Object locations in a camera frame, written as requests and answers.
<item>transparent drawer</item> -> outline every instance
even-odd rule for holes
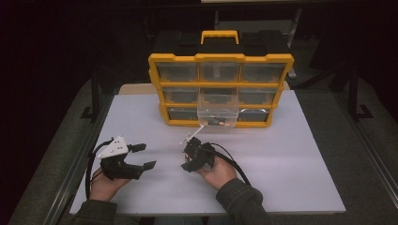
[[[239,104],[271,104],[276,88],[239,88]]]
[[[241,80],[247,83],[277,83],[284,67],[283,63],[246,63],[242,65]]]
[[[197,87],[163,87],[166,102],[170,103],[196,103],[198,97]]]
[[[265,122],[269,109],[240,109],[237,120],[239,122]]]
[[[196,108],[168,107],[171,120],[198,120]]]
[[[200,64],[202,82],[236,82],[239,64],[233,62],[205,62]]]
[[[163,82],[197,82],[196,63],[156,63]]]
[[[199,124],[234,127],[237,122],[236,88],[200,88],[198,98]]]

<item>person's hand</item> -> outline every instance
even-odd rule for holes
[[[237,178],[237,171],[228,162],[220,157],[214,157],[214,165],[210,171],[201,168],[197,170],[203,179],[212,187],[219,190],[228,181]]]
[[[89,199],[104,202],[110,201],[117,191],[130,181],[130,179],[117,178],[111,180],[102,173],[101,168],[94,172],[93,177]]]

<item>person's right hand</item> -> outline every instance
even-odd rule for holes
[[[203,179],[212,187],[219,190],[228,181],[237,178],[237,171],[228,162],[220,157],[214,157],[214,165],[210,171],[201,168],[197,170]]]

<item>table surface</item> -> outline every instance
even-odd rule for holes
[[[216,190],[196,172],[185,172],[180,143],[195,127],[170,127],[161,118],[157,95],[115,96],[98,144],[122,135],[127,144],[146,143],[146,150],[128,154],[126,162],[157,160],[140,180],[128,183],[113,199],[117,213],[134,216],[219,215]],[[270,213],[331,214],[344,212],[340,195],[320,155],[294,91],[283,91],[268,128],[205,127],[196,136],[203,143],[226,148],[252,185],[264,195]],[[94,162],[95,171],[100,162]],[[85,201],[84,178],[70,209]]]

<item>person's left hand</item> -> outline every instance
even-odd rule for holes
[[[91,193],[89,200],[98,200],[108,202],[119,189],[125,186],[130,179],[114,179],[111,180],[102,173],[102,169],[98,168],[93,174],[91,182]]]

